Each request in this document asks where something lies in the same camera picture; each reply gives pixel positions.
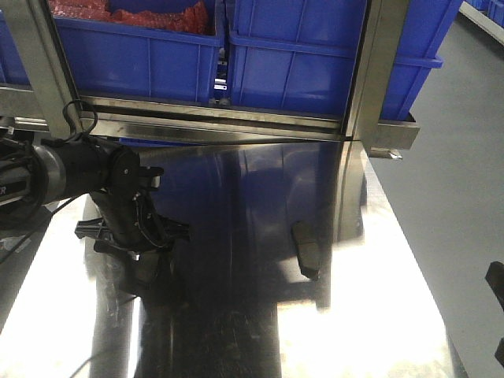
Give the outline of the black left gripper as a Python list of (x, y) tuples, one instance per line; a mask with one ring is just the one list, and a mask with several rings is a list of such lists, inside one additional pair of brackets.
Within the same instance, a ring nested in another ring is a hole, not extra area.
[(190, 226), (159, 214), (151, 197), (163, 174), (161, 167), (142, 166), (134, 150), (120, 145), (110, 155), (106, 183), (90, 193), (101, 216), (80, 221), (76, 236), (97, 241), (100, 252), (136, 254), (170, 251), (175, 241), (188, 241)]

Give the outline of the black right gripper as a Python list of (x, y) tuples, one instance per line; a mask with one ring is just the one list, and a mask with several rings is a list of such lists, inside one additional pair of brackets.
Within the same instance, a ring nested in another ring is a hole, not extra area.
[[(503, 308), (503, 263), (493, 261), (487, 269), (485, 280), (497, 298), (499, 305)], [(495, 359), (500, 365), (503, 365), (503, 338), (499, 341), (499, 345), (495, 351)]]

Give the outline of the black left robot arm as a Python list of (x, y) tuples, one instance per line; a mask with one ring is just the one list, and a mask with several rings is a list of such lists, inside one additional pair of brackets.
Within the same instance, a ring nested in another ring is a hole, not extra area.
[(27, 230), (46, 205), (67, 206), (89, 195), (101, 216), (76, 226), (98, 252), (141, 254), (171, 250), (189, 238), (189, 227), (160, 215), (150, 194), (164, 170), (143, 166), (119, 143), (80, 136), (75, 140), (1, 140), (1, 230)]

